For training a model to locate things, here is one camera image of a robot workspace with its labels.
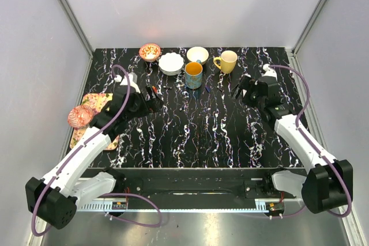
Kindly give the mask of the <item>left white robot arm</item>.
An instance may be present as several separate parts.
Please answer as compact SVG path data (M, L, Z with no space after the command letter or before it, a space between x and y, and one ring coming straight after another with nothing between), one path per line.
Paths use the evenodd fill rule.
M128 122L141 118L163 107L154 86L147 86L148 97L136 85L121 85L112 94L86 129L82 138L64 159L41 179L32 177L25 185L28 210L56 229L64 228L78 208L94 199L124 192L125 175L106 168L95 177L78 183L93 160L125 131Z

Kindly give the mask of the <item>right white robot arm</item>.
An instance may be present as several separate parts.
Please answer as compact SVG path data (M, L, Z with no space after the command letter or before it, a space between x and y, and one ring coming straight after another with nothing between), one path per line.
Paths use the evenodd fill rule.
M274 198L282 191L301 198L314 214L346 206L346 217L352 210L353 167L347 160L338 160L307 132L297 114L285 103L276 77L258 79L245 75L232 91L234 99L259 111L261 118L297 155L306 171L302 176L287 169L274 169L262 183L263 193Z

